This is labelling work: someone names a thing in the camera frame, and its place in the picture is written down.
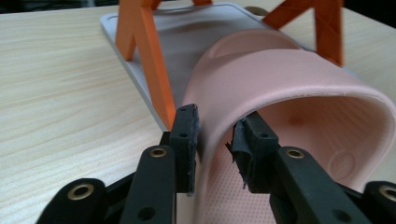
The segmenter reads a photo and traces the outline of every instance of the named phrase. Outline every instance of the table top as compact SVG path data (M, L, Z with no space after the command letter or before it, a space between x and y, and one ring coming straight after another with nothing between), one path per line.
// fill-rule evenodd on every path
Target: table top
M280 1L231 2L271 10ZM160 128L102 32L99 18L117 11L0 15L2 223L34 223L73 180L115 182L159 143ZM313 48L311 14L282 31ZM344 31L346 68L396 102L396 30L344 9ZM370 179L396 182L395 162L394 147Z

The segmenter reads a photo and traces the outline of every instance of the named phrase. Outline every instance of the orange stand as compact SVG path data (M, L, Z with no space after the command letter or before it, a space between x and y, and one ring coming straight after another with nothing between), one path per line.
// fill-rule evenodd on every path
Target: orange stand
M196 6L211 0L192 0ZM120 0L116 46L125 61L138 49L151 102L163 124L171 130L176 114L175 103L161 52L152 10L161 0ZM279 29L303 12L315 9L317 52L336 64L343 63L341 6L343 0L286 0L263 21Z
M262 21L280 29L309 8L315 10L317 53L327 60L344 64L341 7L343 0L286 0Z

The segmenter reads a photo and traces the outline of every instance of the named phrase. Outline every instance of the light wood surface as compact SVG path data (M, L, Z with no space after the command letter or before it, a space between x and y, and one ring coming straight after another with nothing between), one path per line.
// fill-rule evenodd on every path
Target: light wood surface
M0 15L0 223L34 223L65 184L111 184L158 144L161 131L101 30L99 18L117 11ZM312 18L282 31L313 48ZM346 67L396 102L396 30L348 10L344 25ZM393 148L371 179L396 182L395 164Z

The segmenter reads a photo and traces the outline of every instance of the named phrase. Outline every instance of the wooden table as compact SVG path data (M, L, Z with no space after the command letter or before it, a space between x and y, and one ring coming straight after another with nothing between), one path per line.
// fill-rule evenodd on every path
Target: wooden table
M280 1L232 2L271 10ZM1 223L34 223L65 184L81 177L111 184L158 144L161 131L101 30L99 18L117 11L0 16ZM313 47L310 14L283 31ZM396 102L396 30L344 15L346 67ZM396 182L395 162L396 148L371 179Z

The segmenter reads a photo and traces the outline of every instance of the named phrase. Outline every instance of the orange plastic frame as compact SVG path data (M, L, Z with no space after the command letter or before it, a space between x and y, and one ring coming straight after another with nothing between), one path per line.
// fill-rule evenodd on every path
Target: orange plastic frame
M193 0L196 6L211 0ZM163 124L172 129L176 109L161 52L152 10L161 0L120 0L116 46L126 61L139 50L151 102ZM336 64L343 64L341 7L343 0L286 0L263 21L279 29L313 7L316 19L317 52Z

